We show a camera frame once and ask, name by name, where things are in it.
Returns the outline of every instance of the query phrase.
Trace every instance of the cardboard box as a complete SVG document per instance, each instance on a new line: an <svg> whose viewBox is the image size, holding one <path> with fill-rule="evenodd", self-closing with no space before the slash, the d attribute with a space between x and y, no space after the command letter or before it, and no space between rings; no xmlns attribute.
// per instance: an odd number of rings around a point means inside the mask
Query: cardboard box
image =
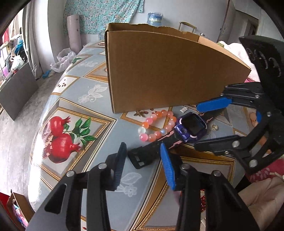
<svg viewBox="0 0 284 231"><path fill-rule="evenodd" d="M110 23L105 42L114 113L196 104L250 73L218 44L174 28Z"/></svg>
<svg viewBox="0 0 284 231"><path fill-rule="evenodd" d="M13 199L16 200L16 203L17 203L18 207L20 208L20 210L22 211L27 222L30 222L30 220L33 217L35 212L31 208L30 204L27 202L26 198L23 195L20 195L18 193L13 193L13 192L11 193L9 200L7 201L7 209L10 213L11 218L13 219L14 223L16 224L16 226L20 230L24 231L25 228L21 225L21 223L18 221L18 219L16 218L16 216L13 213L13 208L12 208Z"/></svg>

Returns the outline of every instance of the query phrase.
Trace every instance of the beaded bracelet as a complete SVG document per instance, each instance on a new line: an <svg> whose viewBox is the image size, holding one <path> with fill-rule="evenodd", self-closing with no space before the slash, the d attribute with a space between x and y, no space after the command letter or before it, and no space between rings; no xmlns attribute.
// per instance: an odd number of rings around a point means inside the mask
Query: beaded bracelet
<svg viewBox="0 0 284 231"><path fill-rule="evenodd" d="M162 128L160 131L156 131L154 134L147 135L146 129L149 128L149 125L151 125L154 121L157 119L163 118L163 117L169 117L170 121L168 124ZM159 140L162 136L165 136L167 133L169 133L173 127L175 126L177 121L177 118L174 117L174 114L172 111L166 111L162 110L160 112L155 112L155 114L152 114L149 118L146 119L145 122L142 123L142 127L138 128L139 138L141 141L150 141L154 142L155 140Z"/></svg>

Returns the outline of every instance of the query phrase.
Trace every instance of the black watch strap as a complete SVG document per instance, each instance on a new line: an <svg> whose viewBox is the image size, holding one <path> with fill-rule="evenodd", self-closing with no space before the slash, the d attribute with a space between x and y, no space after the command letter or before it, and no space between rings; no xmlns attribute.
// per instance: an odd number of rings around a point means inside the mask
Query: black watch strap
<svg viewBox="0 0 284 231"><path fill-rule="evenodd" d="M199 114L199 116L203 119L203 121L205 123L209 123L213 118L218 116L223 111L224 111L224 108L221 108L221 109L217 109L217 110L201 113L201 114Z"/></svg>
<svg viewBox="0 0 284 231"><path fill-rule="evenodd" d="M160 146L162 142L167 149L170 149L181 144L182 138L173 130L159 140L128 151L128 157L133 166L136 169L140 169L151 164L155 159L160 158Z"/></svg>

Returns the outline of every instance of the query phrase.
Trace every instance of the floral curtain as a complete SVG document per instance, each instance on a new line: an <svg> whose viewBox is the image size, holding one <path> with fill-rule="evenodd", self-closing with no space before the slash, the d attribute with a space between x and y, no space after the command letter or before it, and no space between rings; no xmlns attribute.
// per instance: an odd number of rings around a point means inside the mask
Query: floral curtain
<svg viewBox="0 0 284 231"><path fill-rule="evenodd" d="M81 34L98 34L110 22L129 23L136 12L143 12L143 6L144 0L67 0L64 34L68 34L67 17L70 15L79 14Z"/></svg>

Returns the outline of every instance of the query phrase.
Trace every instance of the purple smartwatch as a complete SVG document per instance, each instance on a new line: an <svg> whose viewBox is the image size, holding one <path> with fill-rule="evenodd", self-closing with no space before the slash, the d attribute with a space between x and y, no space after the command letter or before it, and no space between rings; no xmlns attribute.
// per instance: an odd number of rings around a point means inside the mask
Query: purple smartwatch
<svg viewBox="0 0 284 231"><path fill-rule="evenodd" d="M159 140L146 146L128 151L128 157L136 169L143 168L160 158L160 146L164 143L167 149L174 148L182 143L195 143L207 133L207 123L219 115L224 108L196 114L189 112L176 121L173 131Z"/></svg>

